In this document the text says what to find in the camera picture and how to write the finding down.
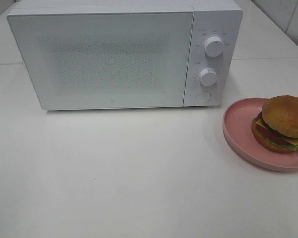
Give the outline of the round white door button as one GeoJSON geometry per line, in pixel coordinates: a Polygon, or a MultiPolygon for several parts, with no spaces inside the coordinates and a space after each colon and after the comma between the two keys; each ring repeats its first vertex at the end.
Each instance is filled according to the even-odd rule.
{"type": "Polygon", "coordinates": [[[207,91],[198,92],[195,96],[195,99],[199,105],[206,104],[211,98],[211,94],[207,91]]]}

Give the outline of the white microwave door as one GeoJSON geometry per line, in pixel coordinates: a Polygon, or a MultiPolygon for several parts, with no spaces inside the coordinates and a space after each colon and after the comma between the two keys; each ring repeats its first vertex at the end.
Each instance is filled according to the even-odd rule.
{"type": "Polygon", "coordinates": [[[10,15],[45,110],[180,107],[193,13],[10,15]]]}

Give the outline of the pink round plate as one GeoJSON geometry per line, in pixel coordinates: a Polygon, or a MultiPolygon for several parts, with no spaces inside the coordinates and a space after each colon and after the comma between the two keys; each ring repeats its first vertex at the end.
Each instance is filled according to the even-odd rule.
{"type": "Polygon", "coordinates": [[[298,171],[298,151],[282,154],[264,148],[255,139],[251,124],[266,98],[246,98],[231,104],[223,115],[223,134],[232,150],[243,159],[268,170],[298,171]]]}

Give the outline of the burger with sesame-free bun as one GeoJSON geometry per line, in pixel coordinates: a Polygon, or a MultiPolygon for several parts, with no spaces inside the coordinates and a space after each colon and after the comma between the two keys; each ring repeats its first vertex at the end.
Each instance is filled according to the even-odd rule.
{"type": "Polygon", "coordinates": [[[251,125],[256,141],[270,151],[298,151],[298,97],[281,95],[268,99],[251,125]]]}

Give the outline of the upper white power knob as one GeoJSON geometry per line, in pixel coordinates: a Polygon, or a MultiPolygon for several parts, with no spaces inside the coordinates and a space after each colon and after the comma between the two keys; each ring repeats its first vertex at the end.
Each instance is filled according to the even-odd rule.
{"type": "Polygon", "coordinates": [[[209,36],[204,41],[204,49],[206,55],[209,57],[217,57],[223,53],[224,50],[224,40],[221,36],[213,35],[209,36]]]}

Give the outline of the white microwave oven body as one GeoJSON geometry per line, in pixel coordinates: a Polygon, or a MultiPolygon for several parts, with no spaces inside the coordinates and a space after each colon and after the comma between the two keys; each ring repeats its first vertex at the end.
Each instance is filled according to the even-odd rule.
{"type": "Polygon", "coordinates": [[[232,0],[22,0],[8,16],[179,12],[193,13],[184,100],[180,107],[217,106],[222,100],[243,17],[241,8],[232,0]],[[204,49],[204,41],[213,35],[224,40],[223,53],[217,57],[209,57],[204,49]],[[217,73],[212,86],[203,86],[198,79],[205,68],[217,73]],[[195,99],[201,91],[211,94],[204,105],[195,99]]]}

